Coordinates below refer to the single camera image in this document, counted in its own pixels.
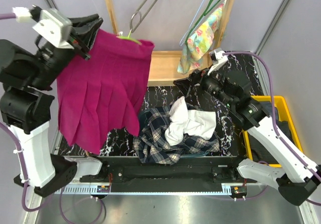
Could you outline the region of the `lime green hanger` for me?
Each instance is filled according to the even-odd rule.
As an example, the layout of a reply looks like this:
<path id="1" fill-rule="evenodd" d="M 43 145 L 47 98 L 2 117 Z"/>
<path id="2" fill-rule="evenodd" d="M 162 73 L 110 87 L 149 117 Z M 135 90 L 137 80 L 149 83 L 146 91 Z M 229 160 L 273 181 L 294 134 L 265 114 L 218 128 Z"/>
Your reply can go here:
<path id="1" fill-rule="evenodd" d="M 123 31 L 118 32 L 117 33 L 117 38 L 122 39 L 122 40 L 131 41 L 131 42 L 134 42 L 134 43 L 137 43 L 137 44 L 141 45 L 141 42 L 139 40 L 131 37 L 131 30 L 129 31 L 127 36 L 123 35 Z"/>

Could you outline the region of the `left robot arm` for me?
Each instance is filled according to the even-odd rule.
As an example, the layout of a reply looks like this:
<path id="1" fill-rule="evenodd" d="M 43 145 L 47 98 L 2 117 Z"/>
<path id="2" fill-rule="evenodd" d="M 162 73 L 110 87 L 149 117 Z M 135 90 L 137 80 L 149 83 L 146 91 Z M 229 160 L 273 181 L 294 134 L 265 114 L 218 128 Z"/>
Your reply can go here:
<path id="1" fill-rule="evenodd" d="M 97 157 L 68 158 L 53 155 L 49 149 L 51 84 L 75 57 L 89 59 L 103 19 L 97 15 L 82 18 L 34 16 L 41 28 L 38 40 L 46 39 L 35 54 L 9 40 L 1 40 L 1 116 L 5 130 L 13 137 L 21 172 L 14 183 L 32 187 L 47 197 L 73 181 L 102 182 L 108 168 Z M 55 46 L 49 38 L 61 37 L 66 48 Z"/>

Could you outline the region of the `white skirt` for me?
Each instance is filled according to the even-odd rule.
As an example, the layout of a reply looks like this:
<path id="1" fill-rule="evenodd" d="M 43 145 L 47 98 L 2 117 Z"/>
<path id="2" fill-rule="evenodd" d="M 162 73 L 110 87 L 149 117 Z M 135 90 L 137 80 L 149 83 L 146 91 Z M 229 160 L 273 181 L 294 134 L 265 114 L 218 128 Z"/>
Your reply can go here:
<path id="1" fill-rule="evenodd" d="M 210 140 L 216 128 L 214 111 L 189 110 L 185 97 L 174 102 L 170 110 L 170 125 L 165 131 L 165 139 L 170 146 L 183 141 L 184 135 Z"/>

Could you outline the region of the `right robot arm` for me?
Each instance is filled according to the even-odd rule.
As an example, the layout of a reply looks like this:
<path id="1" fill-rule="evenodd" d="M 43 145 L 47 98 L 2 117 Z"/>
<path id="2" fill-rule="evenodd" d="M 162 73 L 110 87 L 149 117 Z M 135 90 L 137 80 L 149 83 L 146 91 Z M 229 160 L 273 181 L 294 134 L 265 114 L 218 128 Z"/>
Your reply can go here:
<path id="1" fill-rule="evenodd" d="M 281 165 L 279 168 L 240 157 L 228 169 L 228 177 L 234 182 L 252 179 L 270 186 L 289 203 L 300 206 L 309 199 L 320 185 L 320 165 L 306 157 L 290 139 L 282 133 L 269 111 L 249 93 L 251 82 L 242 71 L 230 71 L 225 75 L 208 68 L 195 70 L 188 77 L 174 81 L 184 95 L 199 86 L 225 105 L 235 126 L 257 139 Z"/>

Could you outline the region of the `navy plaid skirt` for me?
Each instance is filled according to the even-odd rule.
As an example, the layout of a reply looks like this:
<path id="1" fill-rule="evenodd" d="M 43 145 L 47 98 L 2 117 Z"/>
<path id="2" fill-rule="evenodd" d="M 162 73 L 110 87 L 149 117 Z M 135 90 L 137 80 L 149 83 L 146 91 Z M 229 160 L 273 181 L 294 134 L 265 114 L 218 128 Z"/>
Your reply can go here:
<path id="1" fill-rule="evenodd" d="M 150 108 L 139 115 L 133 148 L 141 163 L 176 164 L 182 156 L 219 152 L 216 113 L 188 103 Z"/>

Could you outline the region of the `magenta pleated skirt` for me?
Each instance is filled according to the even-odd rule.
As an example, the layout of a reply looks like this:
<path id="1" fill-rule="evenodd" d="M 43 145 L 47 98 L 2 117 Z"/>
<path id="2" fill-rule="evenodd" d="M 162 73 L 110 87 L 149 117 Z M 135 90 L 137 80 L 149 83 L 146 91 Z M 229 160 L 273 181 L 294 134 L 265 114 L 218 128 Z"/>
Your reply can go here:
<path id="1" fill-rule="evenodd" d="M 90 59 L 73 58 L 57 78 L 58 127 L 68 145 L 99 154 L 111 130 L 138 135 L 153 49 L 99 30 Z"/>

